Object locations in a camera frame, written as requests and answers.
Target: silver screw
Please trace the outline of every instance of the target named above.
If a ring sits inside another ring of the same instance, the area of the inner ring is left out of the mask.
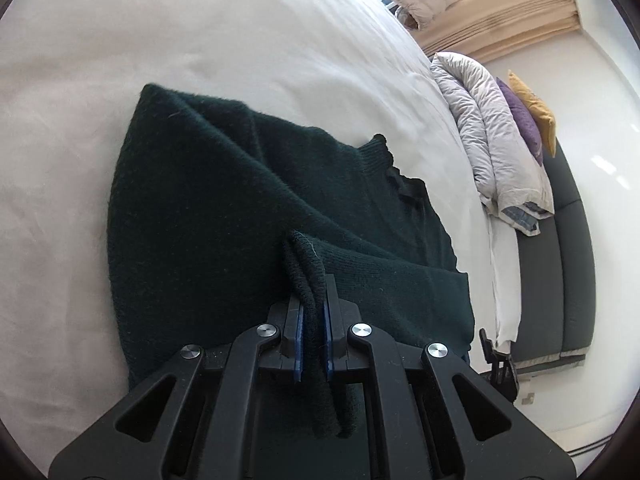
[[[431,343],[427,348],[427,352],[433,357],[444,357],[449,351],[442,343]]]
[[[180,349],[180,355],[183,359],[195,359],[200,355],[200,347],[198,345],[186,345]]]
[[[366,323],[356,323],[351,331],[358,337],[366,337],[371,333],[371,327]]]
[[[260,337],[271,337],[278,331],[278,329],[272,324],[265,323],[256,328],[255,331]]]

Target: green knit garment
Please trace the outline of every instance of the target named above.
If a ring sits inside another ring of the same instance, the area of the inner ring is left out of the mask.
[[[237,101],[144,87],[113,177],[108,257],[130,386],[185,344],[231,343],[295,292],[320,436],[358,419],[353,391],[322,371],[325,273],[398,342],[463,356],[473,339],[467,276],[385,138],[352,148]]]

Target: white mattress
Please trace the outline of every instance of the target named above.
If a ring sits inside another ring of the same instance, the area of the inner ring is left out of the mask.
[[[147,82],[240,99],[354,146],[385,134],[401,172],[426,182],[476,327],[495,335],[494,269],[513,271],[515,238],[490,237],[428,60],[379,1],[14,0],[0,52],[0,416],[42,470],[126,392],[106,208]]]

